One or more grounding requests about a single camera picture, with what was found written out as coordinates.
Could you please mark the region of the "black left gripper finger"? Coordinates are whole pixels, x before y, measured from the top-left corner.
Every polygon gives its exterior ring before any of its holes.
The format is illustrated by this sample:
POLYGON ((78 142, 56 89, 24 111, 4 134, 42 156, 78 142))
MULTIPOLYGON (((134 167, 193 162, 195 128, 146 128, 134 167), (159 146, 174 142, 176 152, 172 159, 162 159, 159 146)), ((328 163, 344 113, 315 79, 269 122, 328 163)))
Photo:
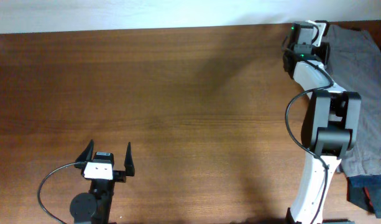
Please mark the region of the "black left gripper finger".
POLYGON ((135 167, 134 167, 134 162, 132 159, 132 150, 131 150, 131 143, 130 142, 128 142, 128 144, 127 144, 126 157, 124 160, 124 167, 125 167, 126 176, 129 176, 129 177, 135 176, 135 167))
POLYGON ((76 162, 88 162, 93 155, 94 141, 91 139, 85 150, 77 157, 76 162))

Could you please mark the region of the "grey shorts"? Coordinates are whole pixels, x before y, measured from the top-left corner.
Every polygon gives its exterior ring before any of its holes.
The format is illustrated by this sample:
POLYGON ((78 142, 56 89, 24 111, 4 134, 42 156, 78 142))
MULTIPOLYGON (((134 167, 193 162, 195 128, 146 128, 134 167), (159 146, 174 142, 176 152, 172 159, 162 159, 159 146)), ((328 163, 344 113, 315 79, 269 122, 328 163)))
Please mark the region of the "grey shorts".
POLYGON ((381 174, 381 52, 366 31, 329 27, 323 39, 330 44, 328 72, 347 91, 361 95, 354 148, 341 162, 348 177, 381 174))

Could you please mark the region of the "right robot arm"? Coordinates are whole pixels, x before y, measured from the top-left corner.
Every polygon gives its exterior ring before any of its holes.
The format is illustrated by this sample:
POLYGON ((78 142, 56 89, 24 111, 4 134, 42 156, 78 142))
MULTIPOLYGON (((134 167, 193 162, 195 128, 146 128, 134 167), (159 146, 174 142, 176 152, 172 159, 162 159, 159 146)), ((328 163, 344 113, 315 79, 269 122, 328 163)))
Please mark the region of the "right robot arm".
POLYGON ((287 108, 303 96, 309 98, 301 139, 290 136, 306 157, 300 187, 285 223, 323 222, 334 172, 356 143, 361 96, 339 86, 325 70, 330 46, 321 39, 328 29, 327 21, 294 22, 282 43, 284 71, 303 89, 287 108))

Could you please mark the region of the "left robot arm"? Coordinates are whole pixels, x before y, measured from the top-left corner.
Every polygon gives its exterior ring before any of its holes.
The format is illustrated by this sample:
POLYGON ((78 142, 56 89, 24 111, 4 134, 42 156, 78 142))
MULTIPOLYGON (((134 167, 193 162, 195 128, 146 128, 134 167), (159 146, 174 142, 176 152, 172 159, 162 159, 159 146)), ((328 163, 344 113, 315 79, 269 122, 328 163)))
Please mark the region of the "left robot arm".
POLYGON ((135 176, 131 144, 127 145, 124 170, 114 169, 114 154, 93 152, 94 141, 77 157, 75 167, 91 182, 89 191, 76 195, 70 204, 75 223, 108 223, 116 183, 125 183, 135 176))

